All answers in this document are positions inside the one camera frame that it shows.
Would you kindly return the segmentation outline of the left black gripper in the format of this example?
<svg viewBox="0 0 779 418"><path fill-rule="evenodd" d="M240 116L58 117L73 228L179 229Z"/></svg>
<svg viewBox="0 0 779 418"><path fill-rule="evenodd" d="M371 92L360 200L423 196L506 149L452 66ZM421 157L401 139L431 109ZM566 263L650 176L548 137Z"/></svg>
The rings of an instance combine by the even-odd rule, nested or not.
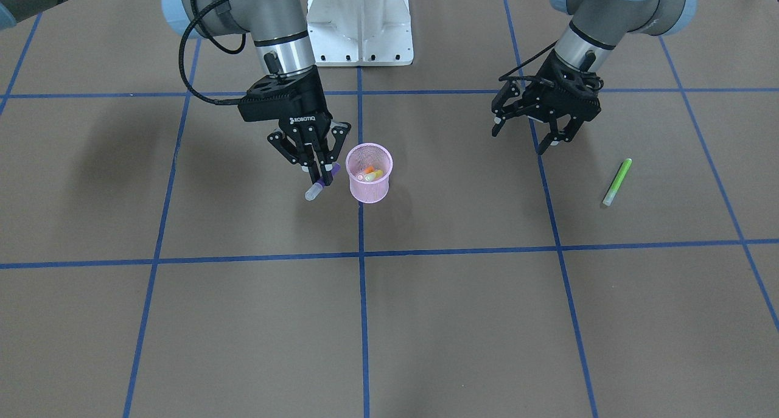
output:
<svg viewBox="0 0 779 418"><path fill-rule="evenodd" d="M595 53L587 52L585 69L579 71L551 52L533 76L514 76L514 71L500 76L503 87L492 100L491 136L497 137L510 119L526 116L549 125L537 145L538 156L560 142L572 141L582 124L601 112L598 96L603 80L590 72L594 62Z"/></svg>

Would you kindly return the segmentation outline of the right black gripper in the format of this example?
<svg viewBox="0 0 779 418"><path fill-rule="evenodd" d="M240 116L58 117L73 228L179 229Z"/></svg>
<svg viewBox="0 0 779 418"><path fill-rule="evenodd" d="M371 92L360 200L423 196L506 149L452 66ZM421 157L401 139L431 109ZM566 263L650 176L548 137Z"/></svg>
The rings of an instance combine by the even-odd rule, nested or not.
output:
<svg viewBox="0 0 779 418"><path fill-rule="evenodd" d="M278 121L268 141L293 165L308 169L310 181L332 182L327 165L337 162L351 125L334 121L317 66L300 74L266 76L237 105L246 122Z"/></svg>

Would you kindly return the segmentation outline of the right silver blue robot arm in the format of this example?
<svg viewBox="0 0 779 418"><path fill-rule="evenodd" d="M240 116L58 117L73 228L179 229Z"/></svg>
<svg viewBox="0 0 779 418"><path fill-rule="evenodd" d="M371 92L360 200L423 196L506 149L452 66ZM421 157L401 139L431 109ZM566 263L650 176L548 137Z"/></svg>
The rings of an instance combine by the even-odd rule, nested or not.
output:
<svg viewBox="0 0 779 418"><path fill-rule="evenodd" d="M2 0L2 29L69 0ZM343 143L351 129L334 121L304 18L301 0L161 0L167 23L177 32L178 68L192 96L217 106L235 106L245 122L275 120L267 140L289 163L299 165L311 182L329 186ZM262 79L243 97L215 99L193 88L184 65L189 39L216 43L217 37L241 35L237 54L253 44L262 61Z"/></svg>

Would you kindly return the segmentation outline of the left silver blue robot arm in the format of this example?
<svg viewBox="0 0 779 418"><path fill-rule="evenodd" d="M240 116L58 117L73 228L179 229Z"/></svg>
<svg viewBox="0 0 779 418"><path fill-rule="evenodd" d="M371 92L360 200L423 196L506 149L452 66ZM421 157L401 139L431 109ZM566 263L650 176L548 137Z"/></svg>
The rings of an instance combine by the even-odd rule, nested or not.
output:
<svg viewBox="0 0 779 418"><path fill-rule="evenodd" d="M603 80L598 69L627 33L653 37L683 30L697 10L697 0L549 0L570 15L557 41L539 52L545 58L536 74L520 75L518 65L499 78L503 83L491 102L497 136L509 119L544 122L549 132L536 147L572 141L585 122L600 112Z"/></svg>

